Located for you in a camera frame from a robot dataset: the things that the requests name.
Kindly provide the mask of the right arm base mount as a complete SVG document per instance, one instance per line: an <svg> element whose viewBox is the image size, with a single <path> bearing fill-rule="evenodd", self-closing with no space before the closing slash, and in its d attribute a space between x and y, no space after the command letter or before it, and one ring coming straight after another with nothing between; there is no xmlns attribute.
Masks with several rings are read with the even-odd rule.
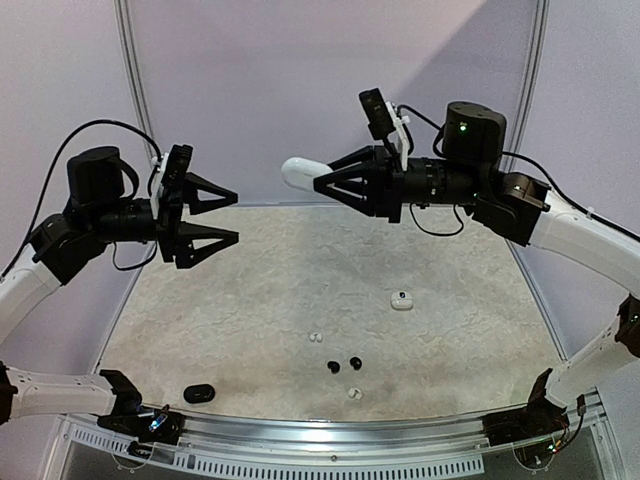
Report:
<svg viewBox="0 0 640 480"><path fill-rule="evenodd" d="M565 409L526 405L482 417L483 433L491 446L549 435L569 424Z"/></svg>

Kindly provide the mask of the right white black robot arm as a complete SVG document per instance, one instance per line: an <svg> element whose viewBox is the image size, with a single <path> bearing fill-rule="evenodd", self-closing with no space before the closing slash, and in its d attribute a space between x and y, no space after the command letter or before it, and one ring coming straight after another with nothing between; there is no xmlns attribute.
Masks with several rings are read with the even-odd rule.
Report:
<svg viewBox="0 0 640 480"><path fill-rule="evenodd" d="M639 238L564 195L552 180L504 172L505 117L485 106L447 106L436 156L411 158L404 121L391 104L366 107L377 146L330 164L308 164L313 191L369 217L399 221L403 205L461 206L502 238L551 251L625 288L615 321L564 364L541 374L517 427L537 436L602 377L639 357Z"/></svg>

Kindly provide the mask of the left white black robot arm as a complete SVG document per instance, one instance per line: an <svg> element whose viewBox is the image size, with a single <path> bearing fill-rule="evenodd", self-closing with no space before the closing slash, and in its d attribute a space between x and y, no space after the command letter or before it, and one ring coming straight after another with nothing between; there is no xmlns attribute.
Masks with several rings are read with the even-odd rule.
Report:
<svg viewBox="0 0 640 480"><path fill-rule="evenodd" d="M189 172L193 149L175 145L160 162L147 198L126 194L139 177L115 146L86 150L67 163L64 210L28 234L16 263L1 277L1 335L7 337L41 302L67 285L108 245L155 244L166 263L190 269L238 243L234 231L183 221L234 205L237 193ZM1 367L1 420L49 414L110 416L128 434L148 426L142 396L117 370L87 377L34 374Z"/></svg>

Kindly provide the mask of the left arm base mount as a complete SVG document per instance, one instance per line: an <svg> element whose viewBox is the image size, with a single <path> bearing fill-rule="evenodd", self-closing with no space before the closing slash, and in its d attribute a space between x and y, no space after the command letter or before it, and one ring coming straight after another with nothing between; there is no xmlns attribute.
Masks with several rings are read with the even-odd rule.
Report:
<svg viewBox="0 0 640 480"><path fill-rule="evenodd" d="M154 408L130 401L116 404L110 414L99 416L97 425L136 438L139 443L177 445L185 421L186 417L169 405Z"/></svg>

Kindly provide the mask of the white square charging case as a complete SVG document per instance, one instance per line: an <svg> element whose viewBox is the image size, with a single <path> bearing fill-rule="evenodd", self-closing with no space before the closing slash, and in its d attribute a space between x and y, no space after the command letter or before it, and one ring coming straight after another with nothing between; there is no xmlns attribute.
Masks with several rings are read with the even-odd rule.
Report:
<svg viewBox="0 0 640 480"><path fill-rule="evenodd" d="M391 294L390 306L397 311L409 311L413 309L413 297L406 291L396 291Z"/></svg>

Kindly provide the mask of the white oval charging case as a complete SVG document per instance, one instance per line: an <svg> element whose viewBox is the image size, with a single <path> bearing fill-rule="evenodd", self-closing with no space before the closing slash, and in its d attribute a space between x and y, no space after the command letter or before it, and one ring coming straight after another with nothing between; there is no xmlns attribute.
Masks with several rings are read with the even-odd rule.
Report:
<svg viewBox="0 0 640 480"><path fill-rule="evenodd" d="M281 166L284 183L305 192L314 192L315 179L332 172L327 164L302 157L290 157Z"/></svg>

